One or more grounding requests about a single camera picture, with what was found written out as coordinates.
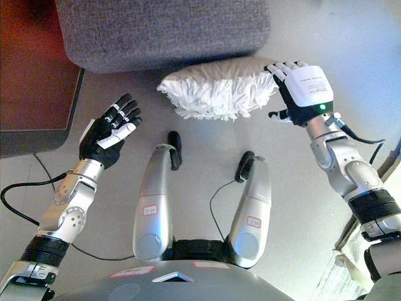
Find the white cloth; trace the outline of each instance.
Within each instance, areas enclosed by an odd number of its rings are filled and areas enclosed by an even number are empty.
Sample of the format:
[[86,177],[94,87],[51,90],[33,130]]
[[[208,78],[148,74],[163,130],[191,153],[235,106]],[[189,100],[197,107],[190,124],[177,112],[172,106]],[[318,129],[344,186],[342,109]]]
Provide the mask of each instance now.
[[258,57],[233,58],[184,68],[157,87],[187,119],[235,120],[266,105],[276,84],[263,67],[274,63]]

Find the white fringe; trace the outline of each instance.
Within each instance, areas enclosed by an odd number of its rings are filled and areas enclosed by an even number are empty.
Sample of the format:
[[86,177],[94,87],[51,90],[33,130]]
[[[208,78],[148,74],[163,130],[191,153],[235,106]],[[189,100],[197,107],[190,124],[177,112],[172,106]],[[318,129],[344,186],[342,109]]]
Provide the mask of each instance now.
[[250,117],[250,111],[262,108],[269,101],[276,84],[270,73],[257,73],[231,80],[181,81],[163,80],[157,87],[166,93],[175,112],[184,119],[236,120],[239,115]]

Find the brown table edge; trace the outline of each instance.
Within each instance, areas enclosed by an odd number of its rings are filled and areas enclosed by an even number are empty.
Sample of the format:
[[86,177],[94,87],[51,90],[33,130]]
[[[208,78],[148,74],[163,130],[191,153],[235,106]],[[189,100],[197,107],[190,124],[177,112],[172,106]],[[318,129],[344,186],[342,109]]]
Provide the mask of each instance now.
[[75,85],[70,116],[65,130],[0,131],[0,157],[14,157],[35,152],[52,151],[64,144],[70,133],[85,69],[81,68]]

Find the gray floor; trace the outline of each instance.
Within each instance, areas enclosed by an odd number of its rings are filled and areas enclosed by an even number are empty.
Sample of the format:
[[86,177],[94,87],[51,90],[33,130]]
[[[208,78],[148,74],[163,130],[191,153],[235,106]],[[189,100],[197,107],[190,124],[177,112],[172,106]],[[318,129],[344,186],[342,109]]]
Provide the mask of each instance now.
[[[277,60],[304,60],[320,65],[335,91],[335,108],[355,132],[386,138],[375,166],[393,149],[401,133],[401,3],[399,1],[272,1],[271,37],[259,55]],[[71,134],[66,144],[39,154],[52,176],[73,167],[86,124],[118,96],[138,100],[144,122],[125,144],[119,162],[100,179],[88,224],[76,244],[99,256],[132,252],[133,210],[147,161],[170,130],[182,136],[184,163],[171,176],[176,238],[218,239],[208,200],[233,178],[237,162],[250,149],[269,159],[273,209],[268,245],[253,272],[296,300],[308,300],[331,257],[331,249],[350,210],[328,185],[309,149],[304,129],[267,118],[283,108],[278,95],[250,119],[233,122],[183,120],[155,87],[168,71],[112,75],[87,73]],[[370,157],[373,147],[361,145]],[[44,181],[33,156],[2,159],[1,188],[22,181]],[[233,184],[215,199],[215,214],[224,233],[241,195]],[[51,187],[15,189],[15,207],[39,219]],[[4,275],[31,239],[33,225],[0,211],[1,270]],[[134,260],[104,262],[70,249],[54,285],[57,293],[134,265]]]

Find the white label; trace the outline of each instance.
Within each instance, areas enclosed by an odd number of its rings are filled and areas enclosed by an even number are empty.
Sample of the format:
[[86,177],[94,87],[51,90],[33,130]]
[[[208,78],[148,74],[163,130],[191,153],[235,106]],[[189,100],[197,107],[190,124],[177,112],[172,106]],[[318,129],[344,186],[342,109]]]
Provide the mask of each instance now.
[[124,271],[117,272],[113,275],[110,275],[109,278],[118,278],[118,277],[129,277],[136,275],[143,275],[150,273],[156,268],[155,265],[150,265],[149,267],[137,267],[137,268],[129,268]]
[[194,266],[196,268],[225,268],[226,270],[230,270],[231,267],[221,262],[214,261],[195,261]]
[[260,228],[262,221],[259,218],[254,218],[253,216],[248,216],[246,218],[246,223],[249,226],[255,227],[255,228]]
[[143,207],[143,215],[153,215],[157,213],[157,205]]

